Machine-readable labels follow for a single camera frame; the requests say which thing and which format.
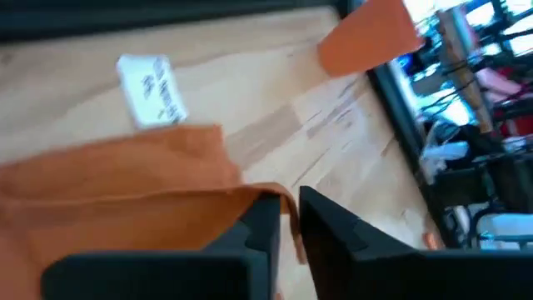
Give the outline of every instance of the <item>paper tag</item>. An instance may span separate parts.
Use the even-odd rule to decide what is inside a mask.
[[[125,54],[118,59],[117,70],[139,128],[166,126],[185,120],[187,110],[177,91],[167,57]]]

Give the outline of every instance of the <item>wood grain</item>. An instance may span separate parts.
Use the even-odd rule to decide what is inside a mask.
[[[220,123],[248,182],[310,185],[415,247],[426,207],[364,74],[332,79],[328,7],[0,47],[0,163],[133,134],[115,63],[169,57],[189,123]],[[316,298],[282,219],[280,288]]]

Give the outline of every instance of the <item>orange fabric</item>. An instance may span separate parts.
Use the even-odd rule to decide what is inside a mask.
[[[368,0],[324,38],[318,54],[336,77],[365,72],[421,45],[402,0]]]
[[[268,191],[281,195],[303,262],[296,205],[242,184],[216,126],[171,127],[0,167],[0,291],[37,299],[50,263],[92,250],[197,250]]]

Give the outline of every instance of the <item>wooden surface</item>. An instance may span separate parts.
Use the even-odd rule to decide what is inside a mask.
[[[310,185],[423,247],[426,207],[364,74],[330,79],[317,43],[327,7],[0,47],[0,163],[136,131],[115,70],[166,54],[190,123],[221,123],[249,182]],[[285,299],[316,297],[282,219]]]

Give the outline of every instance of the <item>wooden table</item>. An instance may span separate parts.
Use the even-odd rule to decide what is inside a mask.
[[[310,185],[423,247],[426,206],[364,74],[331,79],[317,43],[328,7],[0,47],[0,163],[136,131],[115,63],[165,54],[190,123],[220,123],[249,182]],[[280,285],[315,298],[282,219]]]

